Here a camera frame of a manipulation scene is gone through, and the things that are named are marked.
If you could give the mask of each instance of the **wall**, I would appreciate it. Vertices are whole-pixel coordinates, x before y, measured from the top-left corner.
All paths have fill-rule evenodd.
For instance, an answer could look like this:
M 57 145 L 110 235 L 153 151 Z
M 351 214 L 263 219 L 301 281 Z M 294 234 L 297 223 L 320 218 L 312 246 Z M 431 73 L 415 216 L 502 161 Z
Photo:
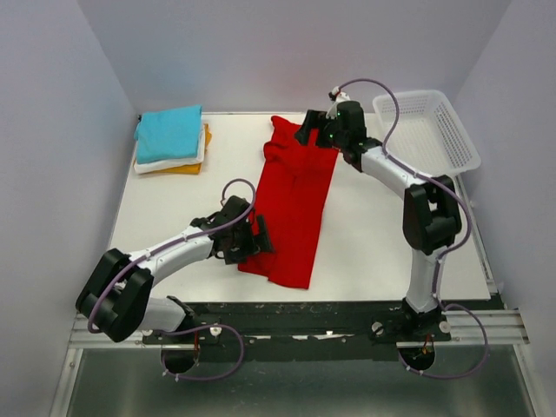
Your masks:
M 357 76 L 454 98 L 510 3 L 78 1 L 139 111 L 324 107 Z
M 556 411 L 556 2 L 514 0 L 455 101 L 494 278 L 519 306 Z
M 134 110 L 74 0 L 0 3 L 0 409 L 48 415 Z

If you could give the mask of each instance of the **red cloth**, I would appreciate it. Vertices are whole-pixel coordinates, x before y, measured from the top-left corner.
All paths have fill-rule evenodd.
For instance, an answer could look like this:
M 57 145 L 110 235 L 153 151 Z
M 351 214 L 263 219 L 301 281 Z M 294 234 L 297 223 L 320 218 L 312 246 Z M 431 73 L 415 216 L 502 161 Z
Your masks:
M 275 132 L 263 148 L 266 162 L 255 212 L 265 217 L 275 253 L 251 256 L 238 268 L 285 287 L 307 289 L 338 152 L 317 148 L 316 131 L 309 145 L 301 146 L 294 138 L 299 125 L 278 116 L 271 120 Z

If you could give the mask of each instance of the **teal towel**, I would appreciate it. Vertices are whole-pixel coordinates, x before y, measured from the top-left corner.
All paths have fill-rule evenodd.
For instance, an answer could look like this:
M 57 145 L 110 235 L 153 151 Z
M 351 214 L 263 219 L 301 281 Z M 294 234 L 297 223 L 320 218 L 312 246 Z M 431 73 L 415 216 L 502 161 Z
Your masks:
M 201 133 L 201 106 L 143 113 L 134 138 L 137 163 L 195 158 Z

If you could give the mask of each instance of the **orange cloth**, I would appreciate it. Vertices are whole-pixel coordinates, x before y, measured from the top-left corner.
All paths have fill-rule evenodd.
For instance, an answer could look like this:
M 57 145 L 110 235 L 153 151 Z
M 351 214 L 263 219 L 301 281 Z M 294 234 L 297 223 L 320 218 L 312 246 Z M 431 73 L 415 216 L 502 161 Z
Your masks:
M 212 139 L 212 134 L 210 133 L 210 129 L 209 126 L 204 123 L 203 124 L 204 129 L 205 129 L 205 158 L 207 157 L 207 149 L 209 147 L 209 143 L 210 143 L 210 139 Z M 170 173 L 170 174 L 199 174 L 201 172 L 201 163 L 196 163 L 195 165 L 183 165 L 181 167 L 175 167 L 175 168 L 166 168 L 166 169 L 161 169 L 159 171 L 153 171 L 153 172 L 165 172 L 165 173 Z

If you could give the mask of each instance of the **tabletop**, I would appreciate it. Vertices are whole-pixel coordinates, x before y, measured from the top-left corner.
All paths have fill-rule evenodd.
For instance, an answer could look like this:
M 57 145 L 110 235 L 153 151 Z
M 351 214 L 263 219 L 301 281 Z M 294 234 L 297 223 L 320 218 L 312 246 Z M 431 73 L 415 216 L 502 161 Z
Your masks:
M 303 114 L 284 114 L 301 123 Z M 111 239 L 122 252 L 148 248 L 183 231 L 195 217 L 220 208 L 223 186 L 234 178 L 257 184 L 270 140 L 270 114 L 204 114 L 213 134 L 200 175 L 137 175 L 132 167 Z M 382 138 L 374 115 L 367 133 Z M 230 193 L 250 198 L 244 184 Z M 284 288 L 266 277 L 239 272 L 211 258 L 176 272 L 152 295 L 184 302 L 393 301 L 405 296 L 411 248 L 401 230 L 403 204 L 374 178 L 339 157 L 324 208 L 321 235 L 308 290 Z M 462 216 L 463 228 L 467 225 Z M 473 239 L 447 257 L 440 294 L 450 300 L 490 297 Z

